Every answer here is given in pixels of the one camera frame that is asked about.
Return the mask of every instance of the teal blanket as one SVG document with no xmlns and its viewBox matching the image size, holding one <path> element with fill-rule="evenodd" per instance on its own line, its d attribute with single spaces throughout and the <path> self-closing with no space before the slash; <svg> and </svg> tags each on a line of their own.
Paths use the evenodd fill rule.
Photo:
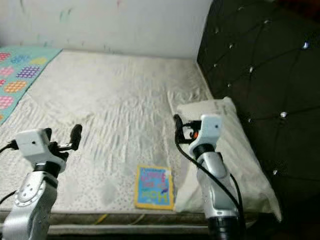
<svg viewBox="0 0 320 240">
<path fill-rule="evenodd" d="M 50 47 L 0 47 L 0 126 L 60 51 Z"/>
</svg>

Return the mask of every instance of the children's book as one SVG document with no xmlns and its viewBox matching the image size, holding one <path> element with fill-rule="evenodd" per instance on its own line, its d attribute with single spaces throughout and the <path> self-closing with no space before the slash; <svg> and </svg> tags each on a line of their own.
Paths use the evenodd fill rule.
<svg viewBox="0 0 320 240">
<path fill-rule="evenodd" d="M 143 209 L 174 208 L 174 186 L 171 169 L 139 165 L 137 168 L 134 205 Z"/>
</svg>

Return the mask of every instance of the white pillow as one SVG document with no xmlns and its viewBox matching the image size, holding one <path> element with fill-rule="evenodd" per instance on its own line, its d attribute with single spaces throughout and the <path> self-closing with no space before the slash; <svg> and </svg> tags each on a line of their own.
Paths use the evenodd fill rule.
<svg viewBox="0 0 320 240">
<path fill-rule="evenodd" d="M 243 208 L 246 213 L 274 213 L 281 221 L 281 211 L 276 195 L 265 177 L 237 116 L 231 98 L 195 102 L 177 107 L 182 121 L 200 120 L 202 114 L 222 116 L 221 136 L 216 151 L 238 182 Z M 175 199 L 176 212 L 203 212 L 201 188 L 197 181 L 197 168 L 181 156 L 182 184 Z"/>
</svg>

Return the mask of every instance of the mattress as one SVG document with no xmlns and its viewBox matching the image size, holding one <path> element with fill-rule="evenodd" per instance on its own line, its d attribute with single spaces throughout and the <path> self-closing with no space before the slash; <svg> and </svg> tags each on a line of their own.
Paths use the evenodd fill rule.
<svg viewBox="0 0 320 240">
<path fill-rule="evenodd" d="M 192 60 L 64 50 L 0 126 L 0 146 L 20 131 L 48 127 L 51 140 L 64 144 L 82 124 L 79 150 L 58 176 L 53 225 L 89 225 L 101 214 L 108 214 L 102 224 L 203 224 L 203 214 L 135 208 L 134 179 L 137 165 L 170 167 L 179 186 L 173 113 L 179 104 L 211 98 Z M 4 151 L 0 166 L 0 196 L 32 171 L 18 151 Z M 1 222 L 12 204 L 10 198 L 0 206 Z"/>
</svg>

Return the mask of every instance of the headboard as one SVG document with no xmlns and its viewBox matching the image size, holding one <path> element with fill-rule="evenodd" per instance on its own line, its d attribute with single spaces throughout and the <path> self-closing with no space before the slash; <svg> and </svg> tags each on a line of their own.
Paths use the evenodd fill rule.
<svg viewBox="0 0 320 240">
<path fill-rule="evenodd" d="M 320 196 L 319 33 L 274 3 L 214 0 L 197 58 L 212 95 L 235 103 L 287 218 Z"/>
</svg>

